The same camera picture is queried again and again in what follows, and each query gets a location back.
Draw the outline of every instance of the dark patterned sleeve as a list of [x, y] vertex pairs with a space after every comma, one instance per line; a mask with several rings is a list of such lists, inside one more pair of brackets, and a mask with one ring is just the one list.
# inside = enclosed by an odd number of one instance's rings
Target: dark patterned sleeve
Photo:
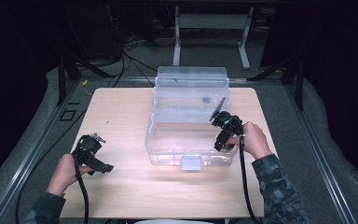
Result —
[[59, 223], [60, 214], [65, 204], [63, 197], [44, 192], [34, 204], [22, 224]]
[[274, 154], [260, 158], [252, 165], [264, 198], [267, 223], [311, 223], [301, 196]]

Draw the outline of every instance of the person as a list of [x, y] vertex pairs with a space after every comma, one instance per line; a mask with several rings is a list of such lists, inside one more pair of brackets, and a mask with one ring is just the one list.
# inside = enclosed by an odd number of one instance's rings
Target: person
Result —
[[[252, 163], [264, 198], [265, 221], [267, 223], [311, 223], [305, 206], [287, 172], [269, 149], [267, 138], [257, 124], [246, 122], [242, 125], [244, 150], [255, 161]], [[227, 144], [238, 145], [238, 136], [230, 137]], [[79, 167], [83, 175], [91, 171], [87, 166]], [[49, 182], [46, 192], [34, 204], [22, 223], [59, 223], [65, 203], [63, 198], [67, 187], [76, 182], [75, 161], [71, 154], [65, 154]]]

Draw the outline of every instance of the wooden tabletop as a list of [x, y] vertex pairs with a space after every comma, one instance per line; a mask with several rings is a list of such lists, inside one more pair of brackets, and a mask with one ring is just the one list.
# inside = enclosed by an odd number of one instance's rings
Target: wooden tabletop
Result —
[[[243, 196], [240, 155], [228, 167], [204, 166], [199, 172], [150, 162], [145, 134], [153, 89], [98, 89], [89, 104], [77, 140], [97, 133], [106, 143], [96, 158], [115, 168], [111, 173], [84, 175], [89, 216], [100, 218], [225, 218], [249, 217]], [[276, 153], [269, 127], [251, 88], [231, 89], [231, 114], [257, 123]], [[245, 153], [250, 201], [255, 216], [264, 216], [263, 198], [251, 162]], [[78, 184], [65, 192], [61, 217], [83, 217], [84, 202]]]

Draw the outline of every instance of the forearm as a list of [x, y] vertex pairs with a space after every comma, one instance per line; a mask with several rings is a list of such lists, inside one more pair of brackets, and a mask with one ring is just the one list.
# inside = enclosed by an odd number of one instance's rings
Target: forearm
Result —
[[63, 197], [44, 192], [22, 223], [59, 223], [64, 204], [65, 199]]
[[310, 223], [302, 199], [278, 158], [271, 154], [252, 165], [264, 197], [267, 223]]

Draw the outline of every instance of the plastic box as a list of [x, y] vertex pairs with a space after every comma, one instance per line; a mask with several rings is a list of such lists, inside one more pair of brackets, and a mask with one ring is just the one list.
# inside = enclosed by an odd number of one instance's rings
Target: plastic box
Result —
[[183, 170], [230, 165], [238, 149], [214, 149], [221, 129], [209, 121], [222, 97], [222, 110], [230, 112], [226, 68], [160, 67], [145, 139], [151, 162]]

